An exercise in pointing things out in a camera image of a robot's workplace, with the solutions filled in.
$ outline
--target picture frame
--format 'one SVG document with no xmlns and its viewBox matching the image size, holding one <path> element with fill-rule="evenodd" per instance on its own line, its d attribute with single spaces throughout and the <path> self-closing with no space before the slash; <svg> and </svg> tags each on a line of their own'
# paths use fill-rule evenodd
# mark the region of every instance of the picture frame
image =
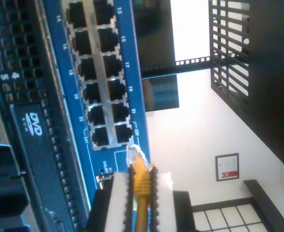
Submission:
<svg viewBox="0 0 284 232">
<path fill-rule="evenodd" d="M 239 154 L 233 153 L 215 157 L 216 181 L 240 178 Z"/>
</svg>

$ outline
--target black trim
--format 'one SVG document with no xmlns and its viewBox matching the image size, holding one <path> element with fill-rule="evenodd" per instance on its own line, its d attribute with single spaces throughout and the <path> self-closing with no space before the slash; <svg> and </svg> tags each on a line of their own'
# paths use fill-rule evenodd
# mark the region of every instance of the black trim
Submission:
<svg viewBox="0 0 284 232">
<path fill-rule="evenodd" d="M 284 231 L 284 217 L 278 211 L 272 200 L 260 186 L 257 180 L 244 180 L 245 185 L 253 195 L 258 207 L 266 216 L 267 221 L 274 228 L 275 232 Z"/>
<path fill-rule="evenodd" d="M 241 198 L 241 199 L 235 199 L 235 200 L 224 201 L 224 202 L 194 205 L 191 208 L 192 208 L 192 212 L 194 213 L 194 212 L 200 212 L 204 210 L 233 207 L 236 205 L 252 204 L 253 200 L 254 199 L 252 197 L 248 197 L 248 198 Z"/>
<path fill-rule="evenodd" d="M 229 157 L 229 156 L 237 156 L 238 176 L 234 177 L 234 178 L 227 178 L 227 179 L 220 180 L 219 177 L 218 177 L 218 158 Z M 239 165 L 239 154 L 238 153 L 233 153 L 233 154 L 229 154 L 229 155 L 222 155 L 222 156 L 216 156 L 215 157 L 215 162 L 216 162 L 216 180 L 217 181 L 234 180 L 234 179 L 239 179 L 240 178 L 240 165 Z"/>
</svg>

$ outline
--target black slatted panel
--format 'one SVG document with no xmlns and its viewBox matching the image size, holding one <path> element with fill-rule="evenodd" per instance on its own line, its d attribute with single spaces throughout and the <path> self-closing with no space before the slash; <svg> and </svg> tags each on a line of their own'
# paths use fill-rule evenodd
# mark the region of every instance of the black slatted panel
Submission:
<svg viewBox="0 0 284 232">
<path fill-rule="evenodd" d="M 284 1 L 210 0 L 212 89 L 284 163 Z"/>
<path fill-rule="evenodd" d="M 248 3 L 212 0 L 209 12 L 212 85 L 245 114 L 248 112 L 248 6 Z"/>
</svg>

